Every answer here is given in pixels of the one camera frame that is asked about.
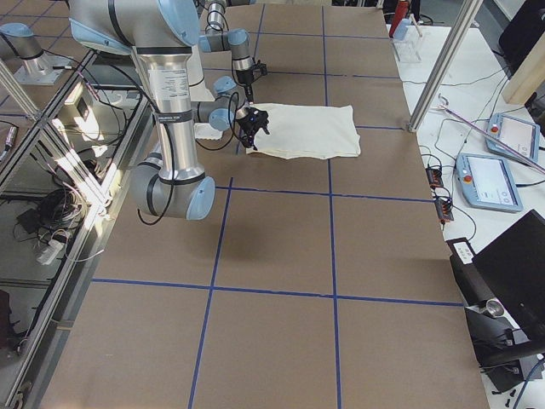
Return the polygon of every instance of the computer monitor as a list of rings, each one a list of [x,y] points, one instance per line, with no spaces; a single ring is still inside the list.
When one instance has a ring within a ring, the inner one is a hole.
[[[526,336],[545,340],[545,219],[530,210],[473,263]]]

